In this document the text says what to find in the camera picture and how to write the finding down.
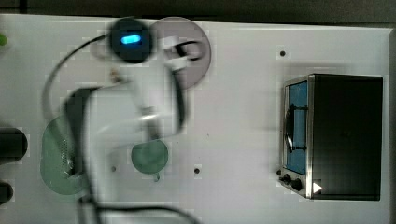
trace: white tabletop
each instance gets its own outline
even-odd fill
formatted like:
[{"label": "white tabletop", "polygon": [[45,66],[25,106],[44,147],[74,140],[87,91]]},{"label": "white tabletop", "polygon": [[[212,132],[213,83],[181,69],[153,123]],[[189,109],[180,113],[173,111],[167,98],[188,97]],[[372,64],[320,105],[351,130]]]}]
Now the white tabletop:
[{"label": "white tabletop", "polygon": [[[0,223],[77,223],[73,197],[44,184],[39,170],[43,120],[40,95],[53,66],[88,39],[106,18],[0,15],[11,46],[0,52],[0,121],[20,128],[29,148],[0,167],[15,190],[0,206]],[[164,139],[171,160],[157,185],[128,169],[128,150],[110,158],[120,201],[162,202],[186,209],[204,223],[388,223],[388,29],[198,22],[213,60],[201,83],[186,91],[183,133]],[[285,50],[286,57],[279,52]],[[55,105],[78,87],[106,85],[109,66],[89,49],[67,63],[53,87]],[[310,73],[380,75],[385,80],[381,200],[309,202],[277,183],[280,165],[280,88]],[[194,176],[194,167],[201,173]],[[163,219],[150,223],[163,223]]]}]

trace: round lid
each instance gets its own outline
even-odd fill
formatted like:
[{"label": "round lid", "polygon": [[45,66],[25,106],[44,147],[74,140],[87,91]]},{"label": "round lid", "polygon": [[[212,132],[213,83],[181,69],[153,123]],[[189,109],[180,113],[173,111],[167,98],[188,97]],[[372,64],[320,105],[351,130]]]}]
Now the round lid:
[{"label": "round lid", "polygon": [[204,30],[195,22],[181,17],[167,17],[156,21],[150,29],[157,39],[173,37],[178,46],[165,52],[169,59],[188,56],[191,66],[177,73],[182,89],[197,84],[205,76],[211,61],[211,48]]}]

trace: black cable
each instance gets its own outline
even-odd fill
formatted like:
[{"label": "black cable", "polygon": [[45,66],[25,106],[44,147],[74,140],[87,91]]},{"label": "black cable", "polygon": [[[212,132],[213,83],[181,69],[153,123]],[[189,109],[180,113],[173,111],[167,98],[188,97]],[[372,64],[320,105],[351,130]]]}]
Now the black cable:
[{"label": "black cable", "polygon": [[176,209],[173,207],[167,206],[138,206],[138,207],[111,207],[111,206],[97,206],[99,212],[105,211],[113,211],[113,212],[130,212],[130,213],[138,213],[142,211],[165,211],[179,214],[181,217],[186,218],[192,224],[199,224],[200,222],[195,217],[191,216],[188,213],[181,211],[180,209]]},{"label": "black cable", "polygon": [[85,216],[82,213],[82,205],[84,204],[84,202],[82,201],[82,198],[79,198],[77,200],[77,215],[78,215],[78,223],[79,224],[85,224]]},{"label": "black cable", "polygon": [[83,49],[84,47],[90,45],[93,42],[102,40],[106,37],[106,35],[101,35],[98,36],[90,41],[85,42],[84,44],[80,45],[78,48],[74,49],[73,51],[71,51],[70,53],[68,53],[64,58],[62,58],[58,64],[56,64],[55,68],[51,71],[51,73],[49,74],[49,78],[46,81],[46,84],[44,85],[44,90],[42,93],[42,109],[43,109],[43,113],[44,113],[44,118],[45,119],[53,119],[54,117],[52,116],[52,110],[50,107],[50,85],[52,84],[53,80],[55,79],[58,71],[62,68],[62,66],[64,65],[64,63],[69,60],[74,54],[76,54],[79,50]]}]

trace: light green plate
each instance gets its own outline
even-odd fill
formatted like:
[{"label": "light green plate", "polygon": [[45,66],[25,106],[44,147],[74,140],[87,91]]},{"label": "light green plate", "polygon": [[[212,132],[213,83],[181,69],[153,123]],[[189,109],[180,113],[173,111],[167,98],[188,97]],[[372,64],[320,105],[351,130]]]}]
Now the light green plate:
[{"label": "light green plate", "polygon": [[[65,124],[64,117],[58,117],[44,131],[40,173],[50,189],[62,195],[71,195],[80,192],[82,186],[79,178],[68,174],[72,164],[66,155],[73,155],[74,146]],[[60,132],[57,132],[56,125],[59,125]]]},{"label": "light green plate", "polygon": [[168,163],[168,149],[161,140],[150,141],[134,146],[131,159],[138,171],[146,175],[155,175],[155,180],[158,181],[158,173]]}]

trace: toaster oven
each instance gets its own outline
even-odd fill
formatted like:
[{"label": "toaster oven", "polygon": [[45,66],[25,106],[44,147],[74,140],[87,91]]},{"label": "toaster oven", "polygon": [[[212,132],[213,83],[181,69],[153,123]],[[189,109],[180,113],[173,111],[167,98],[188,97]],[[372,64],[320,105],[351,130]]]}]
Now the toaster oven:
[{"label": "toaster oven", "polygon": [[382,77],[312,74],[283,93],[280,183],[307,199],[378,201]]}]

